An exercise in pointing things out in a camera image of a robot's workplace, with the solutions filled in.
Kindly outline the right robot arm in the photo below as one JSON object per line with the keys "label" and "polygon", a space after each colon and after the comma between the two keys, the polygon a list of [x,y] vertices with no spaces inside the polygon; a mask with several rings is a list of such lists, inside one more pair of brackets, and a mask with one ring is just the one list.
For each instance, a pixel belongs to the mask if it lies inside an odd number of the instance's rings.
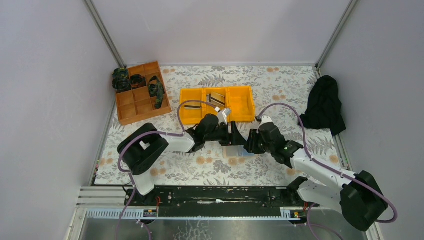
{"label": "right robot arm", "polygon": [[272,121],[264,121],[259,128],[251,129],[244,149],[256,155],[269,153],[277,163],[313,177],[314,181],[298,177],[288,189],[295,191],[304,202],[340,213],[359,231],[367,231],[389,206],[369,172],[355,173],[331,167],[312,157],[302,144],[286,140]]}

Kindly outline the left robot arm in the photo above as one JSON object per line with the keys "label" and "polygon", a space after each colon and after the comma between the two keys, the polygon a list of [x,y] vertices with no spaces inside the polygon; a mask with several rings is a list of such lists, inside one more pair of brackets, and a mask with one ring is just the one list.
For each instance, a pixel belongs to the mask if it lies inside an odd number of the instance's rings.
{"label": "left robot arm", "polygon": [[228,108],[217,114],[209,113],[181,134],[158,131],[152,123],[146,123],[121,142],[117,148],[119,162],[129,168],[138,194],[145,196],[155,188],[149,171],[164,152],[194,153],[207,142],[218,142],[223,147],[243,146],[247,141],[236,122],[228,122],[230,113]]}

